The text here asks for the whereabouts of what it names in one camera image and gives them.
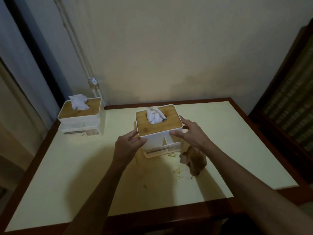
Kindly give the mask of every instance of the white tissue box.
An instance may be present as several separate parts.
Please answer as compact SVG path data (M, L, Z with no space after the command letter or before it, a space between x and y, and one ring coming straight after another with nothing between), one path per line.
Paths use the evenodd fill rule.
M173 104L158 107L167 117L167 120L151 124L147 119L147 111L136 112L136 125L140 138L147 138L147 142L142 146L144 155L147 158L169 154L179 151L181 141L179 138L170 135L171 130L182 132L182 121Z
M89 98L87 110L73 110L71 101L66 101L58 115L59 130L68 138L91 138L103 135L105 110L101 98Z

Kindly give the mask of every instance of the finger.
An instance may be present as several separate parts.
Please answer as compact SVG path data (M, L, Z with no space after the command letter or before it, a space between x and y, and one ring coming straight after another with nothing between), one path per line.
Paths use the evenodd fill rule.
M141 138L138 141L133 143L133 147L138 150L140 147L142 147L147 142L146 138Z
M186 120L184 119L184 117L182 117L181 115L179 116L180 119L182 120L182 123L187 125L188 127L190 126L191 121L190 120Z
M180 132L180 131L177 131L177 130L171 130L170 134L174 135L176 137L182 138L182 139L184 139L184 137L185 137L185 134L183 132Z
M136 134L137 134L137 128L125 134L124 136L128 139L128 141L130 141L133 137L136 136Z
M139 139L140 139L140 138L138 138L138 137L135 137L135 138L133 138L133 139L132 139L132 140L131 140L130 142L131 142L131 143L134 143L134 142L137 142L137 141L139 141Z

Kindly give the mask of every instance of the wooden table edge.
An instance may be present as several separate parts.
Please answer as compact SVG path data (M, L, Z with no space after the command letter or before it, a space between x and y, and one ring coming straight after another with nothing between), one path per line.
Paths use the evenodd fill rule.
M268 141L268 139L260 132L260 130L252 123L248 116L241 110L241 108L233 101L232 98L216 98L216 99L203 99L203 100L190 100L190 101L173 101L173 102L152 102L152 103L140 103L140 104L129 104L129 105L115 105L106 106L106 110L111 109L124 109L124 108L135 108L135 107L148 107L148 106L160 106L167 104L182 105L182 104L196 104L196 103L209 103L209 102L224 102L228 101L238 114L245 120L245 122L251 127L254 133L261 139L271 153L277 158L282 166L288 171L288 173L294 178L299 184L297 187L286 188L278 190L280 194L299 205L305 202L313 201L313 191L309 185L304 181L298 172L290 165L290 163L276 150L276 148ZM4 233L8 226L11 218L13 217L21 199L24 196L34 174L36 173L43 157L45 156L54 136L58 131L60 122L56 120L48 131L45 140L39 147L37 154L35 155L30 166L26 170L24 177L21 179L18 187L12 194L9 202L5 209L0 215L0 233ZM158 214L151 223L151 214ZM225 198L206 202L199 202L195 204L180 205L174 207L161 208L149 211L140 211L129 214L122 214L116 216L110 216L107 218L105 223L105 230L112 232L119 224L123 224L123 230L135 229L135 228L155 228L162 229L164 226L170 226L174 223L183 220L201 220L201 219L222 219L231 215L244 213L240 204L235 198ZM62 234L69 223L54 224L42 227L33 227L28 229L21 229L5 234Z

